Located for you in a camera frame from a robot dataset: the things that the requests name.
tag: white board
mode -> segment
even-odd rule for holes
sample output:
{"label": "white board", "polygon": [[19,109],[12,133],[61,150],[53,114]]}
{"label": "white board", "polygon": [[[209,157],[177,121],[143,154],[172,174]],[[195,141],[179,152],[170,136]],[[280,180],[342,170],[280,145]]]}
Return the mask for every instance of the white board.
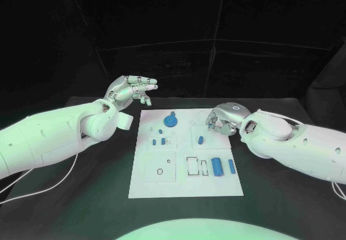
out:
{"label": "white board", "polygon": [[[130,199],[244,196],[235,161],[235,174],[231,173],[229,138],[208,131],[205,124],[210,111],[212,108],[141,111]],[[164,118],[172,112],[177,124],[167,127]],[[222,176],[213,174],[212,158],[221,159]]]}

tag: black table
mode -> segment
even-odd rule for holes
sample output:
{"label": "black table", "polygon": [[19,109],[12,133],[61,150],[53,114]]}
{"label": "black table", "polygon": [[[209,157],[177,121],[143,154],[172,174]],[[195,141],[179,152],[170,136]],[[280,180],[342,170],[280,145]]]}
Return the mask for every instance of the black table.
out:
{"label": "black table", "polygon": [[[97,99],[71,97],[66,106]],[[185,218],[244,222],[304,240],[346,239],[346,202],[334,195],[330,182],[257,157],[238,133],[229,141],[244,196],[128,199],[141,110],[213,108],[226,102],[313,124],[294,98],[153,98],[150,107],[136,101],[123,111],[134,117],[131,129],[117,129],[105,142],[79,153],[61,185],[3,204],[0,239],[112,240],[150,224]],[[36,168],[7,198],[53,186],[74,160]]]}

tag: white robot body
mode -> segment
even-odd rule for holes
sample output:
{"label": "white robot body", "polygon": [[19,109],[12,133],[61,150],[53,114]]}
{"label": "white robot body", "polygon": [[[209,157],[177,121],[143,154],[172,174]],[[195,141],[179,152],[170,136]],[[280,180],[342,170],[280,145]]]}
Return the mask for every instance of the white robot body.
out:
{"label": "white robot body", "polygon": [[346,184],[346,134],[309,124],[291,126],[261,112],[242,121],[241,141],[261,158],[321,180]]}
{"label": "white robot body", "polygon": [[27,116],[0,131],[0,179],[61,162],[131,123],[133,116],[105,99]]}

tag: blue battery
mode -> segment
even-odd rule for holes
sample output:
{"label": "blue battery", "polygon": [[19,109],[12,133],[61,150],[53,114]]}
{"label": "blue battery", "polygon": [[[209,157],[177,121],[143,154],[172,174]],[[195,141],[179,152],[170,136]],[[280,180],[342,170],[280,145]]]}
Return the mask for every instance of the blue battery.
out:
{"label": "blue battery", "polygon": [[232,174],[236,174],[236,169],[235,169],[234,160],[229,159],[229,160],[228,160],[228,163],[229,163],[231,173],[232,173]]}
{"label": "blue battery", "polygon": [[202,143],[203,143],[203,137],[200,136],[198,139],[198,144],[202,144]]}
{"label": "blue battery", "polygon": [[223,175],[221,159],[218,157],[212,158],[210,163],[212,163],[213,176],[221,177]]}

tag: robotic hand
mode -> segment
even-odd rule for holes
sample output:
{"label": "robotic hand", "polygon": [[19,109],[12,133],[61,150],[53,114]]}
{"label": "robotic hand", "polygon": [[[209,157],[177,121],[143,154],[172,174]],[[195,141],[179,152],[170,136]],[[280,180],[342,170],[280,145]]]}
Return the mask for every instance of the robotic hand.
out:
{"label": "robotic hand", "polygon": [[[284,119],[294,121],[297,125],[288,124]],[[222,103],[212,109],[205,124],[210,130],[226,136],[234,135],[238,129],[241,141],[260,158],[274,158],[288,168],[311,177],[346,184],[343,132],[303,124],[261,109],[251,113],[234,102]]]}
{"label": "robotic hand", "polygon": [[0,131],[0,179],[63,161],[110,139],[117,128],[128,130],[133,116],[120,111],[133,99],[151,105],[146,91],[157,89],[156,83],[157,80],[147,77],[121,76],[102,99],[27,116],[4,128]]}

